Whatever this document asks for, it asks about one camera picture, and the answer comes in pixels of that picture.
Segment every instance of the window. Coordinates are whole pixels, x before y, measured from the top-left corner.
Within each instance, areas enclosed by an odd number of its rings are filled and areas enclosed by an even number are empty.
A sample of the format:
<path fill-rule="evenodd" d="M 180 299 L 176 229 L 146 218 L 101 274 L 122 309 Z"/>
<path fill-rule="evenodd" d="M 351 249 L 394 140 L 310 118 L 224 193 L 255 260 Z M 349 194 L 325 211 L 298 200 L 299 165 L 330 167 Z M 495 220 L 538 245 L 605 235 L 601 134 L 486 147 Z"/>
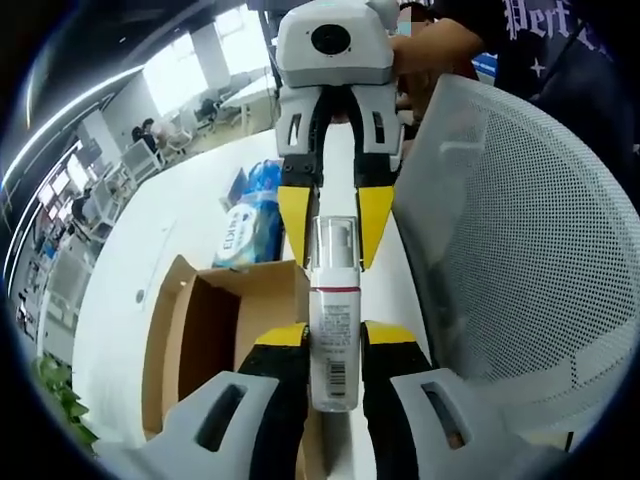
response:
<path fill-rule="evenodd" d="M 69 174 L 69 178 L 74 183 L 76 188 L 81 192 L 84 190 L 84 187 L 89 183 L 89 176 L 87 172 L 84 171 L 82 165 L 80 165 L 80 161 L 75 154 L 69 155 L 69 162 L 67 163 L 67 173 Z"/>
<path fill-rule="evenodd" d="M 71 215 L 71 205 L 73 205 L 72 201 L 68 201 L 64 204 L 64 206 L 58 212 L 58 218 L 63 222 L 67 219 L 69 215 Z"/>
<path fill-rule="evenodd" d="M 53 191 L 56 192 L 56 195 L 60 195 L 65 187 L 69 184 L 69 175 L 67 172 L 62 171 L 60 175 L 56 177 L 56 179 L 51 183 L 53 187 Z"/>
<path fill-rule="evenodd" d="M 53 200 L 53 197 L 55 196 L 56 194 L 53 191 L 53 188 L 51 188 L 51 185 L 47 184 L 42 187 L 42 190 L 38 193 L 38 200 L 40 200 L 40 203 L 46 207 L 51 203 L 51 200 Z"/>
<path fill-rule="evenodd" d="M 218 15 L 216 30 L 231 75 L 269 66 L 260 19 L 246 5 Z"/>
<path fill-rule="evenodd" d="M 49 209 L 49 218 L 53 220 L 58 215 L 58 207 L 55 205 Z"/>
<path fill-rule="evenodd" d="M 180 108 L 207 89 L 190 34 L 158 52 L 145 65 L 144 78 L 160 115 Z"/>

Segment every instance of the blue package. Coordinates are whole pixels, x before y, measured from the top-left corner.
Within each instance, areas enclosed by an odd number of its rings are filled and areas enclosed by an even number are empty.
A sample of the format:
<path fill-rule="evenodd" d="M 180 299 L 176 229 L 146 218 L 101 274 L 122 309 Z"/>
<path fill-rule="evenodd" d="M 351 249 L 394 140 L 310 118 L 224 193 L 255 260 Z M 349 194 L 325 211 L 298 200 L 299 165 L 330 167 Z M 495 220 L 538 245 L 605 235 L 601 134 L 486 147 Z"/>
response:
<path fill-rule="evenodd" d="M 227 212 L 227 231 L 216 253 L 215 267 L 278 260 L 283 224 L 278 209 L 279 162 L 265 160 L 247 175 L 247 186 L 237 205 Z"/>

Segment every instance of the white table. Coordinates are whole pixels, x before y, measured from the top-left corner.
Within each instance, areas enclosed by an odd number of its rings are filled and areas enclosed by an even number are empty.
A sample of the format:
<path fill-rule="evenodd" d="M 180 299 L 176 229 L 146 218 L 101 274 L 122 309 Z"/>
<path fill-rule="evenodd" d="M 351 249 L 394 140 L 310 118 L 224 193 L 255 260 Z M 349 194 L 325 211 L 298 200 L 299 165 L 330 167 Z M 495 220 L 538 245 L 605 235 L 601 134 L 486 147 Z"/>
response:
<path fill-rule="evenodd" d="M 274 94 L 276 91 L 276 81 L 272 74 L 260 77 L 255 82 L 252 82 L 248 86 L 244 87 L 234 96 L 228 98 L 223 104 L 222 108 L 227 107 L 240 107 L 240 113 L 242 116 L 242 130 L 247 133 L 248 127 L 248 106 L 249 104 L 260 100 L 261 98 L 267 98 Z"/>
<path fill-rule="evenodd" d="M 324 166 L 323 214 L 356 213 L 353 163 L 345 159 L 352 151 L 351 127 L 332 125 L 325 146 L 331 161 Z M 198 269 L 211 265 L 225 225 L 218 202 L 223 194 L 220 179 L 228 178 L 234 167 L 249 168 L 268 158 L 277 158 L 273 130 L 202 153 L 143 184 L 120 217 L 95 265 L 73 355 L 74 389 L 89 408 L 88 423 L 102 438 L 130 445 L 145 442 L 142 371 L 159 287 L 178 254 Z M 288 245 L 284 256 L 293 258 Z M 142 304 L 136 304 L 139 290 L 145 291 Z M 407 326 L 428 353 L 417 295 L 393 218 L 372 268 L 362 275 L 362 318 Z M 357 478 L 375 478 L 361 407 L 350 415 L 349 423 L 347 440 L 338 435 L 331 440 L 349 442 L 340 451 L 353 452 L 336 470 L 349 475 L 353 468 Z"/>

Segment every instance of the potted plant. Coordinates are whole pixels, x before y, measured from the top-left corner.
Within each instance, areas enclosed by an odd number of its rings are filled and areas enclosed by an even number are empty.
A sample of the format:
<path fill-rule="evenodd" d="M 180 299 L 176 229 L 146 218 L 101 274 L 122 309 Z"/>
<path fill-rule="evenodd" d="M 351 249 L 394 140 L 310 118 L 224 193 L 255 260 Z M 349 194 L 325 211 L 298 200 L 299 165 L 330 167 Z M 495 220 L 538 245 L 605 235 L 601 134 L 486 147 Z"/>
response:
<path fill-rule="evenodd" d="M 78 441 L 93 454 L 91 445 L 98 437 L 80 420 L 89 409 L 79 402 L 80 397 L 71 389 L 71 368 L 46 356 L 34 360 L 32 367 L 53 414 L 69 425 Z"/>

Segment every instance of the cardboard box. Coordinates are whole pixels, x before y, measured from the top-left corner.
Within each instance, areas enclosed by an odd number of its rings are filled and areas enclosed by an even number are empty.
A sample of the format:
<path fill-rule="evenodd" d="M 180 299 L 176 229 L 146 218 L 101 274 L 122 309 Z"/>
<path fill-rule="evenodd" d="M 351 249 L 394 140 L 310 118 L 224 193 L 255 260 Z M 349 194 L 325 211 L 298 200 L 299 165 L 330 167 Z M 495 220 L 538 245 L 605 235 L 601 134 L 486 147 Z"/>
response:
<path fill-rule="evenodd" d="M 268 330 L 308 321 L 309 282 L 293 261 L 195 271 L 178 256 L 154 308 L 142 381 L 147 438 L 167 411 L 223 370 L 237 370 Z M 326 478 L 322 432 L 310 410 L 298 455 L 299 478 Z"/>

